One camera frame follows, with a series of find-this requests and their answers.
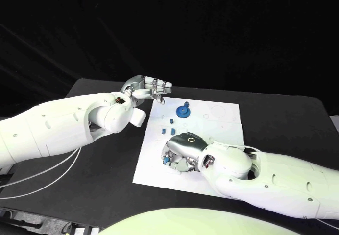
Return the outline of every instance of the black backdrop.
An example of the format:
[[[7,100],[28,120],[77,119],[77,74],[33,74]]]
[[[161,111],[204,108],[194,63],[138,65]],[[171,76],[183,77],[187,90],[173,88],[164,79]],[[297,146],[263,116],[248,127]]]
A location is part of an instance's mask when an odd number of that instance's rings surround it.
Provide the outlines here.
[[[82,77],[137,74],[311,96],[339,114],[330,8],[289,0],[1,2],[0,115],[64,97]]]

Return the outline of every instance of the small blue block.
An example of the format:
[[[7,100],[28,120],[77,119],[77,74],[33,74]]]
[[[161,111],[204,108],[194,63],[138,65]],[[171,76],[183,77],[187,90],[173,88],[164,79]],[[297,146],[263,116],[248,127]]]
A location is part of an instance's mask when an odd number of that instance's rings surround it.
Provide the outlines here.
[[[164,165],[165,163],[170,161],[170,158],[168,157],[164,157]]]

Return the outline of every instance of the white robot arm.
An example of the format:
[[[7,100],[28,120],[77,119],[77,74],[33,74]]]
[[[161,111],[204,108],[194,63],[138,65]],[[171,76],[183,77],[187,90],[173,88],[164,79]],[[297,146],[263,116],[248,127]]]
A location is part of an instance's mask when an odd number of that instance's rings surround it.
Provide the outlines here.
[[[128,122],[139,127],[144,99],[164,102],[171,83],[135,76],[119,92],[46,102],[0,121],[0,168],[25,159],[66,153],[99,137],[118,133]]]
[[[253,148],[246,154],[238,147],[207,145],[183,133],[165,143],[162,163],[180,172],[199,171],[225,198],[294,218],[339,219],[339,171]]]

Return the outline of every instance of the blue gripped object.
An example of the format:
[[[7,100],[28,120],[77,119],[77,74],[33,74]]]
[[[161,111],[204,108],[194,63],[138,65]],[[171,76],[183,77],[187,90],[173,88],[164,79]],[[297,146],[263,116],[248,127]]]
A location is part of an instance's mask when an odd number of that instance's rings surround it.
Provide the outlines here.
[[[177,115],[180,118],[186,118],[186,117],[190,115],[188,102],[187,102],[187,101],[184,102],[184,105],[183,105],[183,106],[178,106],[178,107],[177,107],[177,109],[175,109],[175,115]]]
[[[168,157],[164,157],[164,165],[165,163],[170,161],[170,158]]]

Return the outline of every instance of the table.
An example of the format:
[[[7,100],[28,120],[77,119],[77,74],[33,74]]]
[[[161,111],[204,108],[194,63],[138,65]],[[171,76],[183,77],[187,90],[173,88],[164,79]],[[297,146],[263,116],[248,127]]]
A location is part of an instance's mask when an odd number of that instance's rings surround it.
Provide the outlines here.
[[[121,86],[119,82],[80,79],[67,97],[118,91]],[[246,145],[339,170],[339,135],[317,99],[184,87],[173,87],[173,93],[165,96],[239,104]],[[151,101],[145,101],[138,108],[148,114]],[[98,227],[106,227],[150,210],[197,207],[248,215],[301,234],[336,233],[313,219],[288,218],[242,201],[132,184],[145,124],[147,119],[139,128],[128,124],[119,134],[102,137],[85,146],[63,178],[31,195],[0,200],[0,207]],[[67,155],[21,162],[11,181],[38,173]],[[7,187],[0,197],[28,193],[47,185],[70,162],[34,179]]]

